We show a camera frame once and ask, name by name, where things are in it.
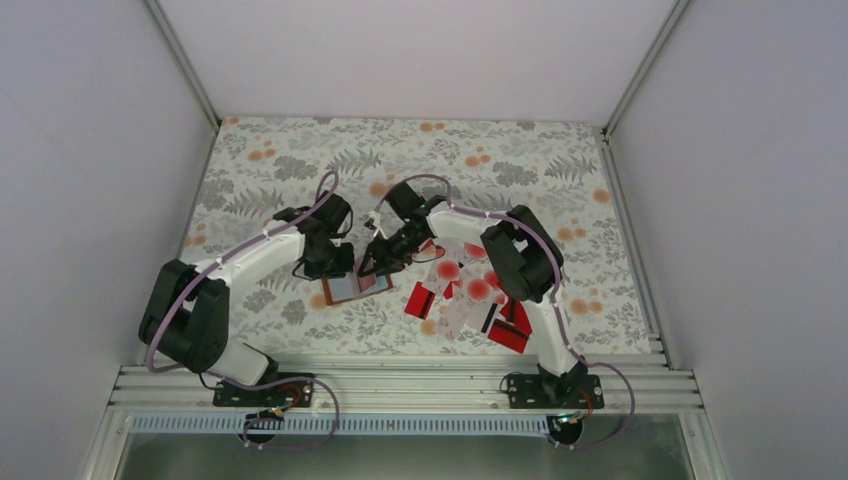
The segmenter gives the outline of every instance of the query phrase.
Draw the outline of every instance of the orange flower print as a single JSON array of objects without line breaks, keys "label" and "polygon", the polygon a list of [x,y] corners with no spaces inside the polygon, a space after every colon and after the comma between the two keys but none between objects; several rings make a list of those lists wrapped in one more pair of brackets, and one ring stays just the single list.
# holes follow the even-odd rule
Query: orange flower print
[{"label": "orange flower print", "polygon": [[592,192],[592,197],[598,203],[607,203],[610,199],[609,192],[604,190],[603,188],[599,188]]},{"label": "orange flower print", "polygon": [[571,301],[571,311],[574,312],[575,315],[586,315],[589,313],[589,306],[586,305],[584,300],[576,298]]},{"label": "orange flower print", "polygon": [[570,242],[574,240],[574,232],[572,232],[570,228],[562,227],[557,230],[557,238],[563,242]]},{"label": "orange flower print", "polygon": [[425,337],[435,336],[436,322],[432,320],[424,320],[423,322],[421,322],[421,333],[423,333]]}]

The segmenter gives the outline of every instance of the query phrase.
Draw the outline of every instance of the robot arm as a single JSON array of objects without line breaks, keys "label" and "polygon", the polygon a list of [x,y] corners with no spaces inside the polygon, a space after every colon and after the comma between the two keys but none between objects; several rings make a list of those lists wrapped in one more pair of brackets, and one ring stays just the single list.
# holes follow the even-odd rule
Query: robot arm
[{"label": "robot arm", "polygon": [[[430,238],[452,238],[483,247],[502,290],[520,301],[527,313],[539,350],[540,384],[546,395],[552,402],[570,397],[584,381],[587,368],[568,350],[560,334],[555,306],[548,298],[554,285],[553,267],[536,241],[510,222],[452,209],[442,196],[425,201],[407,184],[396,185],[386,202],[405,224],[388,238],[374,238],[358,273],[380,275],[400,271]],[[562,267],[562,254],[530,209],[519,205],[507,212],[507,216],[537,233],[554,253],[557,268]],[[518,242],[526,245],[519,249]],[[370,269],[365,271],[365,265],[371,265]]]},{"label": "robot arm", "polygon": [[226,262],[220,257],[189,265],[172,260],[162,267],[150,296],[138,335],[150,344],[177,296],[200,272],[218,264],[181,305],[157,350],[194,373],[209,372],[246,385],[276,379],[277,364],[262,352],[229,339],[230,298],[237,298],[280,265],[303,266],[308,279],[335,278],[353,270],[353,246],[334,241],[350,205],[335,194],[296,228],[282,226],[306,207],[287,208],[274,215],[262,231],[264,239],[244,248]]}]

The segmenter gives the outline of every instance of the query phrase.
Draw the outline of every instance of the red card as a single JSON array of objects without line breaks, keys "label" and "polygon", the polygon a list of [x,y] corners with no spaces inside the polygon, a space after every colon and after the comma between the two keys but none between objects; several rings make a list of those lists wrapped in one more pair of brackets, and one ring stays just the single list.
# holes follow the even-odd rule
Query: red card
[{"label": "red card", "polygon": [[433,300],[436,294],[424,288],[421,282],[415,282],[415,288],[412,289],[412,294],[409,296],[409,301],[406,303],[404,311],[413,317],[418,317],[421,320],[427,318],[430,313],[430,307],[433,306]]},{"label": "red card", "polygon": [[515,350],[518,353],[524,353],[529,339],[530,337],[528,335],[525,335],[514,326],[501,320],[495,320],[495,324],[489,330],[489,340],[500,343],[506,348]]},{"label": "red card", "polygon": [[527,318],[527,312],[524,311],[524,306],[521,302],[516,302],[515,299],[508,299],[506,305],[500,311],[506,323],[512,324],[519,332],[528,337],[533,333],[533,327],[530,326],[530,320]]}]

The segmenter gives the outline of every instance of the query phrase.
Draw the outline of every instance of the floral pattern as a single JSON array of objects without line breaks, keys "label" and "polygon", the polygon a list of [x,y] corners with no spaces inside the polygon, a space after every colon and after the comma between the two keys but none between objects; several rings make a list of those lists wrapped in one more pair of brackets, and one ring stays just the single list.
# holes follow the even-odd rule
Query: floral pattern
[{"label": "floral pattern", "polygon": [[[350,202],[347,241],[361,254],[367,213],[392,185],[421,172],[454,184],[457,203],[490,211],[530,207],[562,249],[562,305],[585,353],[647,353],[647,326],[589,125],[337,118],[226,118],[201,186],[183,259],[219,255],[257,234],[277,211],[311,205],[320,176],[339,171]],[[435,181],[414,188],[443,193]],[[396,219],[386,223],[399,226]],[[482,274],[486,261],[467,268]],[[403,312],[429,265],[393,275],[379,295],[328,306],[320,282],[271,271],[231,302],[230,333],[268,353],[515,354],[483,334],[453,340]]]}]

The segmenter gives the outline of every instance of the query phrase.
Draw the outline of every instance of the white enclosure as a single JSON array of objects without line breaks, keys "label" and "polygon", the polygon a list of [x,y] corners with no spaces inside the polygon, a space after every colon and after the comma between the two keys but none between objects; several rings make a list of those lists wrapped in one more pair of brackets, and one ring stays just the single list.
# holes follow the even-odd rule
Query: white enclosure
[{"label": "white enclosure", "polygon": [[672,0],[163,0],[221,115],[603,125]]},{"label": "white enclosure", "polygon": [[0,64],[0,477],[76,478],[213,131],[141,2],[3,2]]}]

